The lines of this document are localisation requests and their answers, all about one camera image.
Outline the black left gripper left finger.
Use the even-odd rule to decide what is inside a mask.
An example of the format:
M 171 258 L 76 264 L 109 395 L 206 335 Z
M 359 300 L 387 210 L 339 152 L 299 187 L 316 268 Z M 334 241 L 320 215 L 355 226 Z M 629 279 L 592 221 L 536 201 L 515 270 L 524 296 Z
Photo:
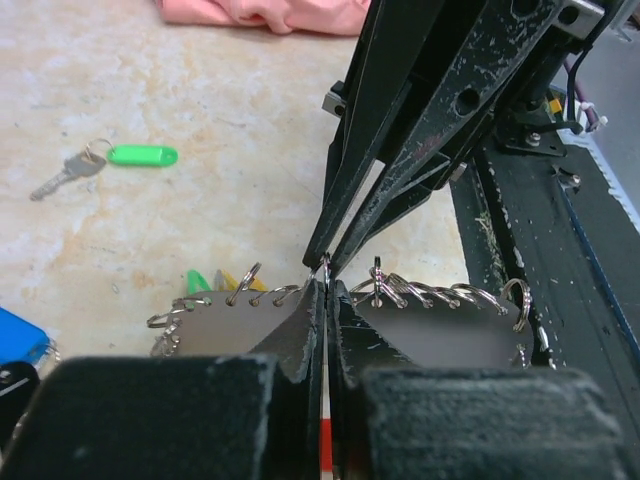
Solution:
M 210 294 L 172 356 L 77 357 L 41 383 L 5 479 L 316 479 L 325 292 Z

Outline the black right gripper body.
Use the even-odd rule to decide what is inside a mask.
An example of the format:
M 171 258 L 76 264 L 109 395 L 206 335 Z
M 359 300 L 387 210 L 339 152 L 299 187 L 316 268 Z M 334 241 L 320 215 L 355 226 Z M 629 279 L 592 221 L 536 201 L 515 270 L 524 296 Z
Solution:
M 500 110 L 539 106 L 561 62 L 592 44 L 622 7 L 619 1 L 483 2 L 485 8 L 390 162 L 406 150 L 422 114 L 437 121 L 438 132 L 419 135 L 421 144 L 411 151 L 419 168 L 409 188 L 437 190 L 448 182 L 483 136 L 481 123 L 493 103 Z M 476 85 L 479 80 L 495 84 L 495 100 Z M 335 112 L 340 119 L 345 106 L 342 86 L 343 81 L 331 89 L 342 102 Z

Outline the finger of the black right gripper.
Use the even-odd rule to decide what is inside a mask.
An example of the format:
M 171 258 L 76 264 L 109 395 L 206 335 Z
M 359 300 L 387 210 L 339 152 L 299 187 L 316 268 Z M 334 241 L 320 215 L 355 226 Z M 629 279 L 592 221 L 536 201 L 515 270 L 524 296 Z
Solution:
M 376 1 L 330 146 L 331 267 L 425 203 L 557 43 L 559 1 Z
M 320 264 L 373 161 L 392 161 L 485 6 L 483 1 L 371 3 L 343 81 L 344 111 L 328 149 L 322 209 L 305 266 Z

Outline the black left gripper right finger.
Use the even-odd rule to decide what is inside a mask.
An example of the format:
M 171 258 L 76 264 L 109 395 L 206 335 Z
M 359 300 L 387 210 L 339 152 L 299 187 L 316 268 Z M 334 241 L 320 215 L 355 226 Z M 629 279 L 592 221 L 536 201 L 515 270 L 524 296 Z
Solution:
M 380 368 L 355 391 L 343 479 L 635 479 L 603 393 L 572 369 Z

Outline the red-handled metal key organizer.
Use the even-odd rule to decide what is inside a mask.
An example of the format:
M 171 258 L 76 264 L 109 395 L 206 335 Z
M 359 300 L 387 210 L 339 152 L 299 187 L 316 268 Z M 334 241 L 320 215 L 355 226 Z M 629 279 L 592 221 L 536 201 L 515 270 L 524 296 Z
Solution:
M 346 443 L 354 431 L 361 375 L 380 368 L 526 370 L 550 367 L 554 356 L 544 327 L 531 317 L 533 298 L 520 278 L 498 293 L 468 283 L 435 286 L 371 267 L 362 283 L 347 287 L 328 267 L 308 285 L 266 292 L 250 289 L 251 268 L 233 291 L 199 292 L 174 299 L 151 316 L 151 355 L 178 357 L 270 351 L 293 358 L 294 324 L 324 325 L 324 393 L 321 408 L 323 469 L 346 477 Z

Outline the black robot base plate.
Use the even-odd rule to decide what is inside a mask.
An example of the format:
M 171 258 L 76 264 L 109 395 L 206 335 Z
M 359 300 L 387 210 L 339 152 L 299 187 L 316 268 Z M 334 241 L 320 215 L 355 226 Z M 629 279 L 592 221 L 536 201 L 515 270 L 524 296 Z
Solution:
M 533 295 L 530 321 L 549 343 L 539 359 L 590 375 L 632 426 L 639 423 L 639 234 L 592 151 L 548 132 L 526 146 L 540 103 L 495 101 L 470 166 L 451 192 L 470 278 L 517 277 Z

